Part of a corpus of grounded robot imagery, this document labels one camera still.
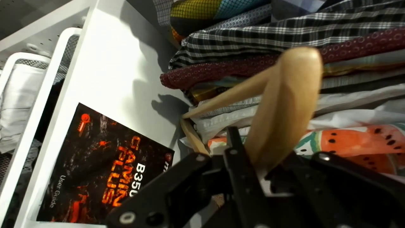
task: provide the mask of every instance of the book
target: book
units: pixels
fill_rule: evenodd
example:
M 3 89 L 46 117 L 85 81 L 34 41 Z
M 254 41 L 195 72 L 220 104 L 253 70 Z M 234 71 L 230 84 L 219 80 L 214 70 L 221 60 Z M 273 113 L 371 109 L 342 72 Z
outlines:
M 38 221 L 101 224 L 172 157 L 172 150 L 78 104 Z

